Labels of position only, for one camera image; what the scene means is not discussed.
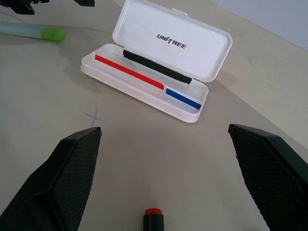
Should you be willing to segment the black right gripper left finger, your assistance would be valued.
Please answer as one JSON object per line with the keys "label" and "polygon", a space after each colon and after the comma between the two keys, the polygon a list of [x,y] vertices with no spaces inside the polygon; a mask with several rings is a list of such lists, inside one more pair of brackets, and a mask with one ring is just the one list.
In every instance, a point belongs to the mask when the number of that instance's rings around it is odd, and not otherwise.
{"label": "black right gripper left finger", "polygon": [[92,127],[62,139],[0,215],[0,231],[78,231],[101,136]]}

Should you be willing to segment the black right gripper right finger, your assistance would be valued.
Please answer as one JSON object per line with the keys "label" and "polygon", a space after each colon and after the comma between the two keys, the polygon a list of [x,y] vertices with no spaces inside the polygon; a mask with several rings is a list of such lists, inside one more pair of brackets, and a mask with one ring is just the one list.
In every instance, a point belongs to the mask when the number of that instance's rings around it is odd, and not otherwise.
{"label": "black right gripper right finger", "polygon": [[230,124],[244,183],[270,231],[308,231],[308,163],[280,136]]}

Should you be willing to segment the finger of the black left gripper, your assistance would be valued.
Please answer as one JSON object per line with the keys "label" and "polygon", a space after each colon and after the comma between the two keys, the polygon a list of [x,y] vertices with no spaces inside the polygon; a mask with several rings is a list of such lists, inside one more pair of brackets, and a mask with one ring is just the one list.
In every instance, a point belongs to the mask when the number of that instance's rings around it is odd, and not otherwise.
{"label": "finger of the black left gripper", "polygon": [[16,14],[35,14],[31,0],[0,0],[0,5],[11,8]]}
{"label": "finger of the black left gripper", "polygon": [[94,7],[95,0],[74,0],[78,5],[84,7]]}

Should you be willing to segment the white Unitree pencil case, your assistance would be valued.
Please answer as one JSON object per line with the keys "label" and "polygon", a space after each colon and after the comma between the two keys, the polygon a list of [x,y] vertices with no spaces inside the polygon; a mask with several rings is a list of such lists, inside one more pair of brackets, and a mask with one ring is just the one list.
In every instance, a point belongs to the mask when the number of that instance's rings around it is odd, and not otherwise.
{"label": "white Unitree pencil case", "polygon": [[[230,34],[187,14],[147,0],[125,0],[113,31],[112,44],[105,44],[81,60],[81,71],[135,99],[187,123],[196,122],[213,81],[232,46]],[[192,78],[186,84],[131,61],[123,50]],[[154,87],[95,60],[102,56],[165,86]],[[189,106],[166,94],[171,89],[199,104]]]}

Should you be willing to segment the translucent tube with green cap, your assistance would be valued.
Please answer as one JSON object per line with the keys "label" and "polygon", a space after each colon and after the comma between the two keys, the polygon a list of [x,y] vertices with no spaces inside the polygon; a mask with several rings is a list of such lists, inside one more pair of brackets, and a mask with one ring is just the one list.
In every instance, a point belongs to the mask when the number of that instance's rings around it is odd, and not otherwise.
{"label": "translucent tube with green cap", "polygon": [[59,27],[0,22],[0,34],[62,42],[65,31]]}

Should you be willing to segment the red tape strip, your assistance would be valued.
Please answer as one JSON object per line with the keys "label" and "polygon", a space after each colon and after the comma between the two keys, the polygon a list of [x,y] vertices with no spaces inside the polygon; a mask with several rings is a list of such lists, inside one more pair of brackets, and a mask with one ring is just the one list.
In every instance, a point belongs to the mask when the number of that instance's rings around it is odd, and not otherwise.
{"label": "red tape strip", "polygon": [[103,64],[106,64],[106,65],[108,65],[108,66],[110,66],[112,68],[115,68],[115,69],[117,69],[117,70],[119,70],[121,72],[124,72],[124,73],[126,73],[128,75],[131,75],[131,76],[133,76],[133,77],[135,77],[135,78],[137,78],[137,79],[139,79],[141,81],[144,81],[144,82],[146,82],[146,83],[148,83],[148,84],[150,84],[150,85],[152,85],[154,87],[157,87],[157,88],[159,88],[161,90],[165,89],[165,86],[162,83],[160,83],[160,82],[158,82],[158,81],[156,81],[154,79],[151,79],[151,78],[149,78],[149,77],[147,77],[145,75],[142,75],[142,74],[140,74],[140,73],[138,73],[136,71],[133,71],[133,70],[131,70],[131,69],[129,69],[129,68],[123,66],[123,65],[115,63],[115,62],[113,62],[113,61],[111,61],[109,59],[106,59],[106,58],[104,58],[102,56],[99,56],[99,55],[96,54],[95,55],[95,60],[99,61],[99,62],[101,62]]}

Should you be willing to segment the black foam strip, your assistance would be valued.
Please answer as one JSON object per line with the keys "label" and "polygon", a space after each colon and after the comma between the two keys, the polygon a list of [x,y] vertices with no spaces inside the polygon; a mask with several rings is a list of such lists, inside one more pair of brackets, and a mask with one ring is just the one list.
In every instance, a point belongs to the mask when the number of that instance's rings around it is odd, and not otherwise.
{"label": "black foam strip", "polygon": [[163,75],[166,75],[170,78],[173,78],[175,80],[178,80],[180,82],[186,83],[186,84],[190,84],[192,81],[192,78],[187,77],[183,74],[180,74],[174,70],[171,70],[163,65],[160,65],[158,63],[155,63],[149,59],[146,59],[142,56],[136,55],[132,52],[129,52],[127,50],[123,50],[123,56],[131,61],[134,61],[136,63],[139,63],[145,67],[148,67],[154,71],[157,71]]}

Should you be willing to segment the black marker with red end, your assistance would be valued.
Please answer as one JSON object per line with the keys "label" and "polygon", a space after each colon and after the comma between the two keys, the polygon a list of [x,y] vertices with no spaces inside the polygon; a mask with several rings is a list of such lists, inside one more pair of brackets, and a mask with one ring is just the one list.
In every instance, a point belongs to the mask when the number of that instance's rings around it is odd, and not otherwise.
{"label": "black marker with red end", "polygon": [[142,221],[143,231],[165,231],[164,216],[159,208],[146,209]]}

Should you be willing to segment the blue tape strip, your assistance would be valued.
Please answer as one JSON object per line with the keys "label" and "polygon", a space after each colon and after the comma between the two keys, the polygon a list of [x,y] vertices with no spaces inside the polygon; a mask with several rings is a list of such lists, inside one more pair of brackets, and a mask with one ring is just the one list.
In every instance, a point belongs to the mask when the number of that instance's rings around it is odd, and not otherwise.
{"label": "blue tape strip", "polygon": [[166,89],[166,94],[175,98],[175,99],[177,99],[177,100],[179,100],[179,101],[181,101],[181,102],[183,102],[183,103],[185,103],[185,104],[187,104],[187,105],[189,105],[189,106],[192,106],[196,109],[201,108],[201,104],[199,104],[199,103],[197,103],[197,102],[195,102],[195,101],[193,101],[193,100],[191,100],[191,99],[189,99],[189,98],[187,98],[183,95],[180,95],[180,94],[176,93],[175,91],[173,91],[171,89]]}

